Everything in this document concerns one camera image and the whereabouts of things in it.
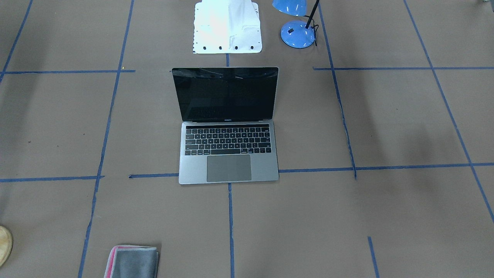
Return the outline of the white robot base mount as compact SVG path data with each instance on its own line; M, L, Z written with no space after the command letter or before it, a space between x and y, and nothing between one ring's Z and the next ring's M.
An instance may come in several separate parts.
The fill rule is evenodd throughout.
M260 53L261 18L251 0L201 0L194 7L193 53Z

